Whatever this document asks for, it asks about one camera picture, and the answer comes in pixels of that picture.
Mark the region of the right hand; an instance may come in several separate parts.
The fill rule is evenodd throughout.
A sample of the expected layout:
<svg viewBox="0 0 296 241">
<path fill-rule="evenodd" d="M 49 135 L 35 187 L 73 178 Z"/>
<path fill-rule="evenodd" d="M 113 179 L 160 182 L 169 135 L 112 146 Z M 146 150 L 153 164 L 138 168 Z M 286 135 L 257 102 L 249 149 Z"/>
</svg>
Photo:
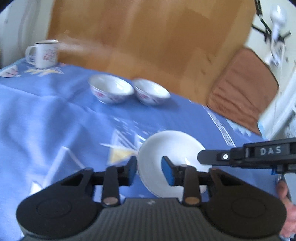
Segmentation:
<svg viewBox="0 0 296 241">
<path fill-rule="evenodd" d="M 278 182 L 276 186 L 276 192 L 287 211 L 285 224 L 283 225 L 280 235 L 282 235 L 285 238 L 289 238 L 292 234 L 295 234 L 295 205 L 288 199 L 288 187 L 284 181 Z"/>
</svg>

